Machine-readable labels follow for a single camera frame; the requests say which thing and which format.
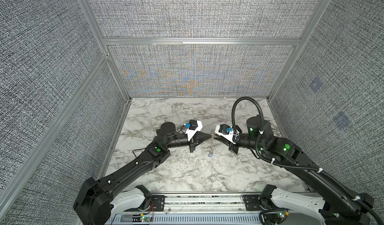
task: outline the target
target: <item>marble tabletop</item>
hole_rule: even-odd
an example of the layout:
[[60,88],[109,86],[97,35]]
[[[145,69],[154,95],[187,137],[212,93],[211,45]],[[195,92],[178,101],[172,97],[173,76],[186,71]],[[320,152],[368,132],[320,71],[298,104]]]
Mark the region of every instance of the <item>marble tabletop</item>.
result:
[[[145,148],[156,136],[156,129],[167,121],[180,127],[190,119],[203,123],[202,132],[214,134],[217,124],[231,125],[235,98],[134,98],[120,133],[107,175],[135,157],[133,149]],[[266,99],[257,99],[264,118],[271,122],[275,136],[281,136]],[[246,131],[245,122],[258,114],[249,101],[236,108],[236,124]],[[196,147],[170,148],[170,157],[156,169],[142,175],[125,190],[144,185],[151,192],[260,192],[273,184],[291,192],[304,192],[301,180],[285,169],[256,159],[248,149],[238,154],[213,138]]]

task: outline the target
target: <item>white zip tie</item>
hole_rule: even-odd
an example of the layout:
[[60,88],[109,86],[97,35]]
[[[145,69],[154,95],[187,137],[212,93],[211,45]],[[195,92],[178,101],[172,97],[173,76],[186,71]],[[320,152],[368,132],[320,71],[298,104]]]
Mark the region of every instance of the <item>white zip tie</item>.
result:
[[352,200],[352,201],[357,201],[357,200],[359,200],[359,199],[361,199],[361,197],[356,196],[354,199],[351,199],[351,200]]

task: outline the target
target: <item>enclosure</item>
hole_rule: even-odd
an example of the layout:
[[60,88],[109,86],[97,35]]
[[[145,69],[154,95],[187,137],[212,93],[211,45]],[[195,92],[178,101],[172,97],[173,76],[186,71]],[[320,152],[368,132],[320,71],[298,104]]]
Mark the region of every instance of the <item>enclosure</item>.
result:
[[[384,216],[384,0],[1,0],[0,11],[1,225],[78,224],[86,179],[133,160],[164,122],[214,134],[241,96]],[[256,114],[241,102],[238,125]],[[213,138],[170,150],[127,189],[311,189]]]

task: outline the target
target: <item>robotic arm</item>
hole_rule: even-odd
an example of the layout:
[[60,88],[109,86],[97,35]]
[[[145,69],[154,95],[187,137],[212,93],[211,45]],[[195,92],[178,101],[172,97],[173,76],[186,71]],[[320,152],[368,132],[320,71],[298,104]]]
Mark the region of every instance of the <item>robotic arm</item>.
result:
[[[118,212],[118,204],[113,199],[129,184],[144,173],[162,164],[169,156],[169,147],[189,146],[193,152],[199,144],[211,138],[210,134],[200,132],[202,123],[190,120],[184,124],[185,133],[176,132],[175,124],[165,122],[156,131],[157,136],[133,161],[114,173],[95,180],[87,179],[76,198],[73,209],[84,225],[98,225],[107,222],[112,213]],[[126,197],[132,208],[146,210],[151,201],[151,193],[142,185],[130,191]]]
[[[242,133],[234,120],[236,105],[242,100],[252,101],[260,114],[247,120],[248,133]],[[366,213],[374,216],[374,199],[368,194],[358,194],[344,187],[310,160],[296,144],[286,138],[275,137],[270,122],[264,120],[261,108],[254,99],[242,97],[235,102],[232,123],[232,127],[226,124],[217,125],[215,133],[218,136],[215,139],[226,144],[235,154],[240,147],[250,149],[256,158],[285,168],[322,196],[314,199],[267,185],[259,197],[259,203],[264,209],[271,212],[279,208],[281,211],[284,210],[281,208],[285,208],[285,211],[292,209],[317,218],[327,225],[370,223]]]

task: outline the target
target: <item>blue patch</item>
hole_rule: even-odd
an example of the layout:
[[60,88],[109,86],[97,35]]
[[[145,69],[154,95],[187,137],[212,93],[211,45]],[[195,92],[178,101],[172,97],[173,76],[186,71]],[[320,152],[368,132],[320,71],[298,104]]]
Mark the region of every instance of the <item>blue patch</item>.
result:
[[344,130],[349,125],[351,125],[351,121],[343,111],[340,111],[335,117],[333,117],[333,121],[336,124],[336,127],[339,128],[339,130]]
[[314,93],[317,93],[321,86],[323,85],[322,81],[320,81],[320,78],[319,77],[315,77],[313,79],[313,81],[310,83],[310,88],[312,89],[312,91]]

